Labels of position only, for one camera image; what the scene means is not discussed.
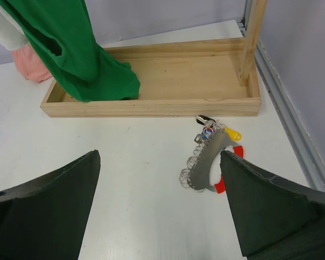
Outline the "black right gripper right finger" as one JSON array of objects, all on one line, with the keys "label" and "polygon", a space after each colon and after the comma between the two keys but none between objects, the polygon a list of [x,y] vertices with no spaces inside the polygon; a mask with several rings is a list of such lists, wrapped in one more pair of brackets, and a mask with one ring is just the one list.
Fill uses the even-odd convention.
[{"label": "black right gripper right finger", "polygon": [[325,259],[325,192],[230,151],[221,152],[220,168],[244,257]]}]

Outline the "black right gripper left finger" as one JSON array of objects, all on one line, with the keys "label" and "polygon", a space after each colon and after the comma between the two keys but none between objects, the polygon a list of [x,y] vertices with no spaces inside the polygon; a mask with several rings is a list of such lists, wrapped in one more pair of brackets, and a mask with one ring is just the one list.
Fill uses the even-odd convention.
[{"label": "black right gripper left finger", "polygon": [[78,259],[100,167],[93,150],[0,191],[0,259]]}]

